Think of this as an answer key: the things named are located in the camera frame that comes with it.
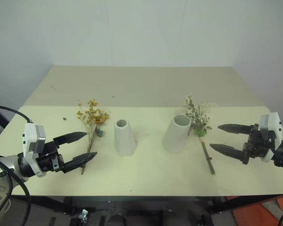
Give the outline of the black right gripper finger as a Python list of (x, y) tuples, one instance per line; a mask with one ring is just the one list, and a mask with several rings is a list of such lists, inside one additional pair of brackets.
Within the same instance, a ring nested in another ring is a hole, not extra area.
[(234, 147), (224, 144), (210, 144), (211, 148), (215, 151), (237, 160), (240, 160), (243, 164), (248, 164), (248, 154), (246, 152), (235, 149)]
[(219, 125), (217, 128), (228, 133), (248, 135), (251, 132), (252, 126), (240, 125), (240, 124), (223, 124), (223, 125)]

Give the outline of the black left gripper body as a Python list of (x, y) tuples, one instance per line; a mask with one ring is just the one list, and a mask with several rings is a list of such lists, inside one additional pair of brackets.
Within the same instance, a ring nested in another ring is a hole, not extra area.
[(48, 142), (44, 145), (42, 153), (36, 159), (40, 169), (43, 172), (61, 171), (64, 166), (62, 155), (58, 153), (59, 146), (54, 142)]

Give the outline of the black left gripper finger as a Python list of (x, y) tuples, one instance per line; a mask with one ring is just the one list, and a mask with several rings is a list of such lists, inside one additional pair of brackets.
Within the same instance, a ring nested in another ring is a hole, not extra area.
[(56, 147), (59, 148), (60, 145), (63, 144), (70, 144), (72, 142), (75, 142), (84, 136), (86, 136), (86, 132), (73, 132), (73, 133), (68, 133), (59, 137), (53, 138), (53, 141), (56, 144)]
[(77, 168), (84, 167), (86, 163), (91, 161), (96, 155), (97, 155), (97, 152), (81, 154), (73, 158), (71, 161), (64, 163), (61, 167), (61, 171), (63, 173), (68, 173)]

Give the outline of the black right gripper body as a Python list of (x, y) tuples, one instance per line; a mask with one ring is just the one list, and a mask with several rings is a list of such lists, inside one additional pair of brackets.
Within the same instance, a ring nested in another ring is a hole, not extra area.
[(247, 134), (248, 140), (243, 145), (242, 153), (244, 157), (242, 162), (249, 162), (249, 158), (260, 157), (262, 161), (268, 162), (272, 160), (274, 154), (271, 151), (272, 141), (268, 141), (268, 133), (261, 132), (258, 124), (250, 126), (242, 126), (242, 134)]

